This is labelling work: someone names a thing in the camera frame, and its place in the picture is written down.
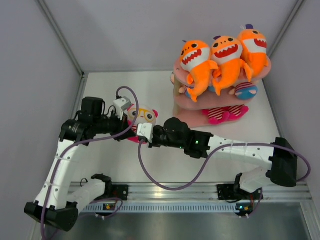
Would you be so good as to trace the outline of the white pink glasses plush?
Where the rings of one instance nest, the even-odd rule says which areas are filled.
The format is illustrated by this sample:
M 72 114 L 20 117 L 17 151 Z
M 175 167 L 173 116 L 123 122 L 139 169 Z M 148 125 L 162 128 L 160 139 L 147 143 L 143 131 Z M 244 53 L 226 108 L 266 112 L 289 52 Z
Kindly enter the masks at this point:
M 159 113 L 155 109 L 151 109 L 146 105 L 139 105 L 139 111 L 137 111 L 136 105 L 132 104 L 127 109 L 127 122 L 129 125 L 132 124 L 135 116 L 137 116 L 137 120 L 131 128 L 134 133 L 137 132 L 137 127 L 139 124 L 148 123 L 152 124 L 152 126 L 154 127 L 157 124 Z

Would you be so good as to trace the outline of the orange shark plush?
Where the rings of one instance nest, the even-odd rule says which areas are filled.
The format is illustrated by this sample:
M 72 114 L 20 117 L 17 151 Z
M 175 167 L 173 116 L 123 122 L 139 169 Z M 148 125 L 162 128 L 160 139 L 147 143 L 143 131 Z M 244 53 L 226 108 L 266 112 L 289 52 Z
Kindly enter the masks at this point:
M 208 89 L 212 71 L 218 69 L 218 64 L 211 59 L 211 55 L 211 48 L 204 41 L 184 41 L 179 62 L 182 69 L 188 72 L 187 83 L 194 85 L 187 92 L 195 103 L 198 97 Z
M 215 93 L 220 96 L 221 91 L 232 87 L 244 70 L 248 82 L 253 77 L 252 68 L 241 59 L 243 46 L 241 42 L 231 36 L 216 36 L 211 45 L 211 59 L 217 63 L 218 69 L 213 71 L 212 85 Z
M 268 43 L 266 37 L 252 24 L 246 24 L 238 34 L 243 51 L 241 59 L 252 69 L 252 83 L 269 66 L 267 56 Z

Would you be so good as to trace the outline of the doll plush striped shirt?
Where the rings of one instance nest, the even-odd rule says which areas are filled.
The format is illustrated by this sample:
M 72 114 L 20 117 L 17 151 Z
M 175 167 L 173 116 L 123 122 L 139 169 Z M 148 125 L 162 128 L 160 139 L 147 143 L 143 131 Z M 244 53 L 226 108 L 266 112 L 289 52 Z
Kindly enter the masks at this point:
M 239 100 L 250 100 L 258 93 L 258 87 L 250 82 L 243 82 L 236 85 L 229 91 L 229 95 L 235 96 Z

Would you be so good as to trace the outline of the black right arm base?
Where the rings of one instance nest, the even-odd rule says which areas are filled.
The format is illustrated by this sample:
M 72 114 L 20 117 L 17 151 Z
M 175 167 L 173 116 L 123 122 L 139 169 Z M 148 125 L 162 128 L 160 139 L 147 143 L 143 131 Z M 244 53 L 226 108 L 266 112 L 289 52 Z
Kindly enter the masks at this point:
M 234 192 L 233 184 L 218 184 L 217 186 L 218 199 L 227 203 L 237 203 L 241 198 Z

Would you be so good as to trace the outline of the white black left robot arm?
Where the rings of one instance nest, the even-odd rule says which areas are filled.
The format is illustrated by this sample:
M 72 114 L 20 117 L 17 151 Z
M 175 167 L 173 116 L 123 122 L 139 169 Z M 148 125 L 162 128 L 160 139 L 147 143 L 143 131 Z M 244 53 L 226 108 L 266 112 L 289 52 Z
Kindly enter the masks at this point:
M 117 97 L 110 116 L 106 103 L 97 97 L 85 97 L 75 118 L 61 127 L 57 152 L 47 179 L 34 201 L 25 205 L 24 212 L 44 226 L 70 231 L 79 213 L 94 200 L 107 200 L 113 194 L 112 179 L 94 174 L 91 180 L 73 194 L 69 188 L 76 168 L 85 158 L 85 151 L 96 135 L 110 135 L 117 141 L 132 137 L 125 111 L 131 106 L 127 97 Z

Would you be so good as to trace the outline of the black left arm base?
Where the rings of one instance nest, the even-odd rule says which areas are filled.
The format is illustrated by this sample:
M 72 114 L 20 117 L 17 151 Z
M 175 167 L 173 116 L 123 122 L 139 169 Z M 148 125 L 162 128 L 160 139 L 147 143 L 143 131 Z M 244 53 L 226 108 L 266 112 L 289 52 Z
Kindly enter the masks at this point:
M 123 201 L 128 200 L 129 186 L 127 184 L 113 184 L 110 197 L 119 198 Z

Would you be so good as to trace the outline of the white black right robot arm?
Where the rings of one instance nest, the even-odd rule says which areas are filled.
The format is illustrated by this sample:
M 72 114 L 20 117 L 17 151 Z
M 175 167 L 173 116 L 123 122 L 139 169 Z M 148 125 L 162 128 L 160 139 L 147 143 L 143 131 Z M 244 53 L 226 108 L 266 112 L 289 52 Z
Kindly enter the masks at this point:
M 255 169 L 239 173 L 235 178 L 233 192 L 240 199 L 271 184 L 286 188 L 297 185 L 298 157 L 289 142 L 281 137 L 272 143 L 234 141 L 192 130 L 176 117 L 168 119 L 163 126 L 144 123 L 138 128 L 138 135 L 147 139 L 149 148 L 171 147 L 182 149 L 185 155 L 195 159 L 255 165 Z

